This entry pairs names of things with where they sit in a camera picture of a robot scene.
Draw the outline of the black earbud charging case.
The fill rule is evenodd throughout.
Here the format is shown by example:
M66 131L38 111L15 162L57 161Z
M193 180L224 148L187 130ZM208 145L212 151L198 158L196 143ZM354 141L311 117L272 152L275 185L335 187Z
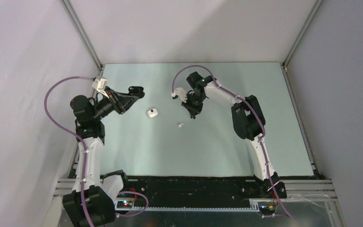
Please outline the black earbud charging case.
M141 86L130 86L129 94L142 99L145 96L144 88Z

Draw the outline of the white earbud charging case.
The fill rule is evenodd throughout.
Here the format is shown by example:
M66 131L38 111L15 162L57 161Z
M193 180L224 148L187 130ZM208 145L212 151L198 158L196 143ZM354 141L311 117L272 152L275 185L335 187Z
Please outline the white earbud charging case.
M156 108L149 109L147 111L147 115L149 118L156 117L156 116L158 116L158 110Z

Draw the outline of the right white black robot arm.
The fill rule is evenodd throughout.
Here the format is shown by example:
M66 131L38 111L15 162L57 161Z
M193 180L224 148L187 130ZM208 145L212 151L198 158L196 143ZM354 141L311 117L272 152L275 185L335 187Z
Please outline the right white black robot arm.
M181 87L172 88L172 98L181 99L192 119L201 113L206 99L215 100L230 108L233 129L237 136L245 140L254 166L256 192L267 198L279 184L279 176L270 162L265 144L265 118L258 99L254 96L241 97L228 90L212 76L202 77L197 72L187 77L191 87L186 91Z

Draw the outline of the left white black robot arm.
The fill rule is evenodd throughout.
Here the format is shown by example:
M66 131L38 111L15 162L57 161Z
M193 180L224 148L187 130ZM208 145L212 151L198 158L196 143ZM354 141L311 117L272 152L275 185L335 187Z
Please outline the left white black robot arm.
M102 119L112 112L124 114L145 96L143 87L131 86L127 93L104 88L101 100L84 95L74 97L70 107L76 117L79 165L72 191L62 197L64 209L76 227L96 227L116 219L115 200L130 192L123 170L100 173L105 126Z

